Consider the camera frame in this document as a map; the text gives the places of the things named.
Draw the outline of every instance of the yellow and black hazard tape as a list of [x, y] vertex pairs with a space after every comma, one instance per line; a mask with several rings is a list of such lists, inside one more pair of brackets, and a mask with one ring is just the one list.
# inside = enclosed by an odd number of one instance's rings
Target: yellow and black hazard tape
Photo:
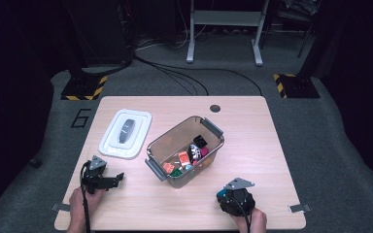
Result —
[[106, 76], [100, 79], [98, 86], [94, 89], [94, 92], [89, 93], [89, 95], [62, 95], [61, 100], [96, 100], [101, 94], [107, 79], [108, 77]]
[[277, 85], [278, 92], [281, 95], [281, 98], [287, 98], [286, 91], [284, 90], [283, 83], [281, 82], [281, 77], [286, 76], [286, 77], [296, 77], [295, 75], [290, 75], [290, 74], [274, 74], [274, 80], [275, 84]]

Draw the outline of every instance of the green object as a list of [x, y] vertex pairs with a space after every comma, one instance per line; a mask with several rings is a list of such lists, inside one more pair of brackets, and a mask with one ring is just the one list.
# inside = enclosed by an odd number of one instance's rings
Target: green object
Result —
[[183, 172], [180, 171], [180, 169], [175, 169], [174, 171], [172, 171], [171, 173], [171, 177], [179, 177]]

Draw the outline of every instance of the wooden table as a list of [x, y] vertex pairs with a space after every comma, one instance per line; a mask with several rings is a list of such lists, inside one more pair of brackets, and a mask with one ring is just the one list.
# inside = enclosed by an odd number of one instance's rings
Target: wooden table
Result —
[[[212, 105], [220, 111], [213, 113]], [[98, 151], [117, 111], [149, 112], [152, 124], [141, 152], [131, 160], [104, 156]], [[145, 163], [150, 142], [191, 116], [208, 118], [223, 131], [224, 145], [215, 161], [182, 188], [159, 181]], [[256, 206], [268, 217], [268, 229], [301, 229], [299, 204], [274, 122], [263, 97], [256, 96], [116, 96], [104, 97], [88, 132], [77, 167], [65, 193], [68, 204], [80, 185], [83, 164], [93, 155], [108, 162], [104, 177], [124, 172], [119, 187], [103, 196], [90, 220], [92, 230], [234, 230], [232, 218], [220, 209], [216, 194], [234, 178], [254, 182], [247, 188]], [[65, 230], [69, 213], [59, 211], [55, 228]]]

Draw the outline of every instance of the table leg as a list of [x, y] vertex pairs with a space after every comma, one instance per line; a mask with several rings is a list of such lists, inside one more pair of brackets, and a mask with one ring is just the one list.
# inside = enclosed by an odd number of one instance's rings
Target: table leg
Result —
[[194, 51], [195, 51], [194, 0], [190, 0], [189, 47], [187, 49], [186, 63], [192, 63], [193, 62]]
[[262, 12], [259, 16], [259, 24], [258, 24], [258, 28], [256, 30], [255, 39], [251, 40], [251, 43], [253, 45], [254, 58], [255, 58], [256, 66], [262, 66], [262, 57], [261, 57], [261, 52], [259, 50], [259, 38], [261, 37], [261, 34], [262, 34], [262, 27], [263, 27], [263, 23], [265, 21], [265, 16], [266, 16], [267, 8], [268, 8], [268, 3], [269, 3], [269, 0], [265, 0], [265, 2], [263, 4], [263, 7], [262, 7]]

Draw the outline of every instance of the gray carpet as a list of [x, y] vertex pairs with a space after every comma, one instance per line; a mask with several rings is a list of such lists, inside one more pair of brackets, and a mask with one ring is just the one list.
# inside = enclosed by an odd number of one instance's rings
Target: gray carpet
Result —
[[[296, 74], [301, 58], [301, 40], [271, 35], [261, 51], [264, 65], [255, 67], [248, 35], [208, 37], [196, 44], [195, 61], [186, 64], [187, 45], [180, 49], [155, 46], [137, 50], [149, 61], [188, 68], [222, 68], [239, 72], [257, 83], [266, 98], [300, 202], [313, 211], [306, 213], [307, 226], [295, 232], [373, 232], [373, 172], [368, 169], [346, 137], [338, 109], [321, 83], [312, 78], [320, 99], [282, 99], [274, 73]], [[99, 71], [107, 68], [92, 68]], [[259, 95], [248, 80], [224, 71], [185, 71], [203, 83], [210, 95]], [[0, 199], [0, 232], [56, 232], [56, 212], [51, 205], [62, 200], [98, 107], [107, 95], [189, 95], [192, 85], [178, 83], [154, 68], [134, 61], [108, 77], [101, 96], [94, 101], [60, 100], [69, 80], [61, 72], [52, 78], [54, 97], [45, 141], [36, 158], [39, 169], [25, 165]], [[204, 88], [190, 81], [205, 95]], [[88, 116], [84, 128], [71, 128], [79, 109]]]

